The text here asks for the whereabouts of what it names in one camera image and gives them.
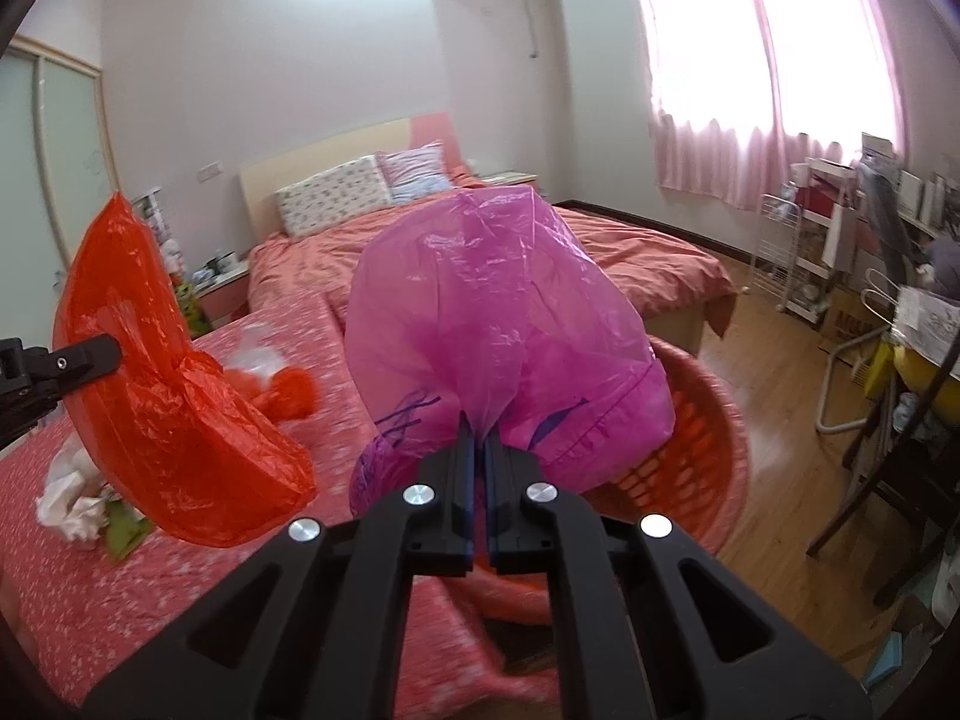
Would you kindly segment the orange-red plastic bag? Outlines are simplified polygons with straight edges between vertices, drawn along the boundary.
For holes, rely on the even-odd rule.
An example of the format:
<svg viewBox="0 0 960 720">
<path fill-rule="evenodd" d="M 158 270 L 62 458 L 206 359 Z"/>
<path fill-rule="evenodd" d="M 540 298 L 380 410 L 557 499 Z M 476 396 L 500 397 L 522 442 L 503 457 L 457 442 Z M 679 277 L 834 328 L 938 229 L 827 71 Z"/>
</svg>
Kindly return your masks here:
<svg viewBox="0 0 960 720">
<path fill-rule="evenodd" d="M 122 193 L 85 232 L 55 312 L 57 346 L 110 335 L 121 367 L 67 395 L 107 483 L 189 543 L 247 543 L 316 495 L 308 450 L 247 403 L 195 348 L 153 234 Z"/>
</svg>

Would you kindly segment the magenta plastic bag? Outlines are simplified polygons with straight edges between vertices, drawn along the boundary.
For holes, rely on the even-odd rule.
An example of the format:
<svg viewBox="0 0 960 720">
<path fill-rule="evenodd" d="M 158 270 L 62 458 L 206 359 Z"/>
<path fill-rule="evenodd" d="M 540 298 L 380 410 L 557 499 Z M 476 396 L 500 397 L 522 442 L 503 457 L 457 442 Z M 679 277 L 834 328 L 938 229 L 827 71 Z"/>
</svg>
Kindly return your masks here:
<svg viewBox="0 0 960 720">
<path fill-rule="evenodd" d="M 575 493 L 674 432 L 640 312 L 528 187 L 462 190 L 382 229 L 353 273 L 345 356 L 376 429 L 353 470 L 355 514 L 412 483 L 462 424 Z"/>
</svg>

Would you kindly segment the white crumpled tissue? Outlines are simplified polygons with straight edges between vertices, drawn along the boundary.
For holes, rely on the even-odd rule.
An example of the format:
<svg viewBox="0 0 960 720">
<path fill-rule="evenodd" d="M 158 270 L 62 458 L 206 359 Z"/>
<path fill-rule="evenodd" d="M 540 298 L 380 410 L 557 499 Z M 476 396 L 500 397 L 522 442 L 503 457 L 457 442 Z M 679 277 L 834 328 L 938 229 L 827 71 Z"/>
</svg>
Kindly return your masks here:
<svg viewBox="0 0 960 720">
<path fill-rule="evenodd" d="M 47 468 L 36 499 L 37 523 L 65 543 L 91 548 L 109 523 L 107 504 L 116 499 L 80 438 L 70 433 Z"/>
</svg>

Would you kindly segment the orange plastic laundry basket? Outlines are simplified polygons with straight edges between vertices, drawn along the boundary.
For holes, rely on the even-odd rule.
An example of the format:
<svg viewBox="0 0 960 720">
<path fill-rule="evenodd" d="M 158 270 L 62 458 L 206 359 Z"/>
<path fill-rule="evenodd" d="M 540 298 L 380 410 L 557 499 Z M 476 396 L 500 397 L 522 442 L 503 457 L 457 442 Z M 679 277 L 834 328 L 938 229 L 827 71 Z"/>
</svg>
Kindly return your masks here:
<svg viewBox="0 0 960 720">
<path fill-rule="evenodd" d="M 620 520 L 665 515 L 716 554 L 747 500 L 747 427 L 722 380 L 703 362 L 660 338 L 651 344 L 667 374 L 674 434 L 618 478 L 587 491 L 586 499 L 597 512 Z M 480 617 L 528 626 L 551 622 L 547 584 L 535 575 L 501 577 L 478 564 L 469 577 L 451 578 L 444 587 Z"/>
</svg>

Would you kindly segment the plush toy display tube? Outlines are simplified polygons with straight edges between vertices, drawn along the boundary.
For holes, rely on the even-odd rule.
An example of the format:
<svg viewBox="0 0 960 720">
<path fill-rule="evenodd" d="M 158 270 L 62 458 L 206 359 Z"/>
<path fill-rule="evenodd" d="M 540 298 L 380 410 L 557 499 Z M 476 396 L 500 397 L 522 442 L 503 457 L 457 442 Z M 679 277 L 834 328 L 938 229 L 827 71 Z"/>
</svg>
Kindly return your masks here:
<svg viewBox="0 0 960 720">
<path fill-rule="evenodd" d="M 200 305 L 199 298 L 190 281 L 189 271 L 185 266 L 184 255 L 178 241 L 172 237 L 171 227 L 164 219 L 158 203 L 160 191 L 152 188 L 138 199 L 133 200 L 133 210 L 137 211 L 149 231 L 153 232 L 156 244 L 160 248 L 164 270 L 171 280 L 174 296 L 178 301 L 179 309 L 184 317 L 192 338 L 199 338 L 212 330 L 212 324 Z"/>
</svg>

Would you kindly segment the pink bedside table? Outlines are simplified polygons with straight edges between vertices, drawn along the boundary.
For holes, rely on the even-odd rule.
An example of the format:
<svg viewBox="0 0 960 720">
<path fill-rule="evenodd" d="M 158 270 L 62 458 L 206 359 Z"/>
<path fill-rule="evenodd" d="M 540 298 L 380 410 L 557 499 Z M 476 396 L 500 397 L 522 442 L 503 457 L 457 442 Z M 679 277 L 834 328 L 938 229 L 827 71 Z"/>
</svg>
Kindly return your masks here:
<svg viewBox="0 0 960 720">
<path fill-rule="evenodd" d="M 218 275 L 197 291 L 197 301 L 213 328 L 242 319 L 249 314 L 249 263 Z"/>
</svg>

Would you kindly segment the sliding wardrobe with flowers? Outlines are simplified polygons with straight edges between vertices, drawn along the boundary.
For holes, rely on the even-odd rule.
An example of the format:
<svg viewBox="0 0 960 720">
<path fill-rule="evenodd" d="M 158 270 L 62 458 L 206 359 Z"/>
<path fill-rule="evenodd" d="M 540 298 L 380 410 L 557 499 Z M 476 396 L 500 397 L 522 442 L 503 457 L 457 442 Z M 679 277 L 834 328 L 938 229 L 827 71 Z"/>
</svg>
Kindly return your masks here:
<svg viewBox="0 0 960 720">
<path fill-rule="evenodd" d="M 2 54 L 2 335 L 47 346 L 88 224 L 119 190 L 101 70 L 15 37 Z"/>
</svg>

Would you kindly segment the small red crumpled bag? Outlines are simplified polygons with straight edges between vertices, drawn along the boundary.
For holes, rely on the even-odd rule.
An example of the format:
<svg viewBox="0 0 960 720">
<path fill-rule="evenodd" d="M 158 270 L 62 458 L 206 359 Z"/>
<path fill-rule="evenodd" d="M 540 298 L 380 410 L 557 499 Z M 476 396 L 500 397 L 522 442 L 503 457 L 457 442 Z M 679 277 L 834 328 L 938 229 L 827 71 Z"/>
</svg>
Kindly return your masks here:
<svg viewBox="0 0 960 720">
<path fill-rule="evenodd" d="M 242 398 L 274 424 L 309 418 L 320 406 L 320 393 L 313 376 L 296 366 L 282 367 L 263 380 L 244 369 L 224 369 L 226 382 Z"/>
</svg>

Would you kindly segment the beige pink headboard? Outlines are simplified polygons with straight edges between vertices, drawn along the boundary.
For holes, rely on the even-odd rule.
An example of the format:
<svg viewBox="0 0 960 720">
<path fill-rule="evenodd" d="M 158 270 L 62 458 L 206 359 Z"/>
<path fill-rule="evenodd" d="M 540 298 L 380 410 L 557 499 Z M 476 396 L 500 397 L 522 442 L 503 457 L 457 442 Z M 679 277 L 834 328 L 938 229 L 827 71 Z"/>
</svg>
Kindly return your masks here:
<svg viewBox="0 0 960 720">
<path fill-rule="evenodd" d="M 451 117 L 435 112 L 355 128 L 243 167 L 239 183 L 256 241 L 263 242 L 270 234 L 283 231 L 274 200 L 280 188 L 366 154 L 418 148 L 431 142 L 443 145 L 448 171 L 464 162 Z"/>
</svg>

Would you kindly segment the dark wooden chair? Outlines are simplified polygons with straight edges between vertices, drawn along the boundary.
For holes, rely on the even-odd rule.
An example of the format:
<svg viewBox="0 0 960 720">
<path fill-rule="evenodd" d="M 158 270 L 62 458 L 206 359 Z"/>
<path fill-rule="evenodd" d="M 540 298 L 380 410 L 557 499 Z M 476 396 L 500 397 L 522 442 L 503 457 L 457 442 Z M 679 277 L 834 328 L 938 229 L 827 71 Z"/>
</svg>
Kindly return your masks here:
<svg viewBox="0 0 960 720">
<path fill-rule="evenodd" d="M 890 449 L 877 460 L 877 465 L 874 466 L 872 472 L 862 480 L 862 483 L 857 486 L 854 493 L 841 505 L 841 509 L 832 516 L 832 520 L 827 523 L 825 530 L 809 544 L 809 548 L 805 551 L 805 554 L 809 557 L 815 557 L 820 553 L 823 546 L 825 546 L 846 523 L 850 522 L 850 518 L 856 513 L 857 509 L 859 509 L 861 505 L 866 504 L 867 499 L 873 494 L 882 497 L 882 499 L 892 507 L 898 507 L 895 497 L 884 493 L 884 491 L 880 489 L 882 484 L 890 484 L 895 478 L 898 478 L 907 486 L 910 486 L 910 488 L 913 489 L 914 497 L 916 497 L 914 507 L 916 507 L 916 509 L 928 507 L 934 514 L 935 522 L 939 522 L 940 525 L 942 525 L 942 530 L 940 530 L 921 551 L 913 554 L 910 559 L 903 564 L 900 571 L 893 574 L 892 577 L 877 590 L 872 603 L 881 610 L 890 608 L 896 600 L 896 597 L 900 595 L 913 580 L 916 580 L 919 574 L 925 571 L 940 556 L 940 553 L 944 551 L 947 544 L 957 536 L 958 500 L 952 502 L 952 518 L 947 520 L 946 496 L 944 496 L 944 493 L 936 493 L 934 489 L 932 489 L 932 481 L 923 483 L 918 472 L 908 472 L 908 461 L 912 458 L 918 458 L 916 450 L 919 449 L 919 444 L 914 440 L 914 433 L 916 433 L 916 429 L 921 426 L 921 422 L 923 422 L 923 419 L 929 411 L 932 410 L 935 397 L 939 395 L 940 390 L 944 387 L 944 383 L 950 379 L 953 366 L 955 366 L 958 359 L 958 346 L 960 346 L 958 337 L 953 337 L 952 344 L 950 345 L 949 351 L 947 351 L 944 362 L 935 369 L 934 377 L 929 387 L 926 388 L 926 392 L 924 392 L 921 397 L 919 405 L 914 408 L 911 418 L 908 419 L 907 426 L 903 427 L 900 436 L 890 445 Z"/>
</svg>

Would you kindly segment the salmon duvet bed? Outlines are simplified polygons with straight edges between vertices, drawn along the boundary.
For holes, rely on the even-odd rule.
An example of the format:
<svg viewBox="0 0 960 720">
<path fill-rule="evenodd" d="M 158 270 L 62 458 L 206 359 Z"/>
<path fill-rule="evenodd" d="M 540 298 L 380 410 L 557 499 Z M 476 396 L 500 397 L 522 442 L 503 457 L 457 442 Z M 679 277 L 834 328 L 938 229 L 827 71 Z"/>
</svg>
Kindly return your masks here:
<svg viewBox="0 0 960 720">
<path fill-rule="evenodd" d="M 405 205 L 394 205 L 391 200 L 386 208 L 355 216 L 307 238 L 290 238 L 285 231 L 270 234 L 249 254 L 249 307 L 262 310 L 304 289 L 319 288 L 331 296 L 335 312 L 343 314 L 353 271 L 368 242 L 410 211 L 425 210 L 459 190 L 479 185 L 459 176 L 451 192 Z M 698 309 L 716 337 L 726 335 L 736 310 L 737 291 L 716 257 L 663 232 L 602 216 L 566 208 L 558 211 L 558 216 L 644 320 Z"/>
</svg>

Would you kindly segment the white floral pillow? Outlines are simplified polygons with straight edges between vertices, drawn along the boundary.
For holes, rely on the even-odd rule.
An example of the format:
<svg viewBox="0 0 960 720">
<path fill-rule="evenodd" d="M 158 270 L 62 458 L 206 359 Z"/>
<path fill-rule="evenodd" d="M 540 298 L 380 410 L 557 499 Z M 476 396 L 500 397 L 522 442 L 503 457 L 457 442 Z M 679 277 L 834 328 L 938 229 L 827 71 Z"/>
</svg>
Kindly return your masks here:
<svg viewBox="0 0 960 720">
<path fill-rule="evenodd" d="M 372 154 L 329 167 L 275 193 L 283 231 L 290 238 L 307 238 L 355 216 L 386 208 L 391 200 Z"/>
</svg>

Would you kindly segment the pink striped pillow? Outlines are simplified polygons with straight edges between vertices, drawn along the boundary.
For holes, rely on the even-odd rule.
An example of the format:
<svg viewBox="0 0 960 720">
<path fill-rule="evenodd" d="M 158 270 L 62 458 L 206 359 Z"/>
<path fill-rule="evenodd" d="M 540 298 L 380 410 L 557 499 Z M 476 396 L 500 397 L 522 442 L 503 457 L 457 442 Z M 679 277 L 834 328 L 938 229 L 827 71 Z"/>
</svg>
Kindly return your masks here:
<svg viewBox="0 0 960 720">
<path fill-rule="evenodd" d="M 443 145 L 439 142 L 400 151 L 381 151 L 376 158 L 394 205 L 416 202 L 454 188 L 446 172 Z"/>
</svg>

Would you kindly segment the cluttered desk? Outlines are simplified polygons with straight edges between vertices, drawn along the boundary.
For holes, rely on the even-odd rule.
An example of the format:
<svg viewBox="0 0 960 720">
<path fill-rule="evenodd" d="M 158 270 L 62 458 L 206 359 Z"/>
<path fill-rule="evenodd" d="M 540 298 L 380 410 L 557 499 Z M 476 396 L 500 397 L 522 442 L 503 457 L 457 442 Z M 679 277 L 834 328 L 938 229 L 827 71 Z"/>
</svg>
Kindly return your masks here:
<svg viewBox="0 0 960 720">
<path fill-rule="evenodd" d="M 885 275 L 958 299 L 958 185 L 924 182 L 900 166 L 892 142 L 866 133 L 852 166 L 809 158 L 799 166 L 797 198 L 807 203 L 823 179 L 838 188 L 820 261 L 830 273 L 854 273 L 857 254 L 874 252 Z"/>
</svg>

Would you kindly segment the pink window curtain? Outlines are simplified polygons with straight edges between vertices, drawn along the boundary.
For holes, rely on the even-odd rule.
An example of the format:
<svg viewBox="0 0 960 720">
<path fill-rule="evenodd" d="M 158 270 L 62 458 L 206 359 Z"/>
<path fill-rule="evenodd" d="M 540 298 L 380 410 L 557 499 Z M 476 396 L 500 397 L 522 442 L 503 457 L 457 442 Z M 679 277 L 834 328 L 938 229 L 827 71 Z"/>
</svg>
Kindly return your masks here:
<svg viewBox="0 0 960 720">
<path fill-rule="evenodd" d="M 636 0 L 661 187 L 750 210 L 809 158 L 895 154 L 907 113 L 877 0 Z"/>
</svg>

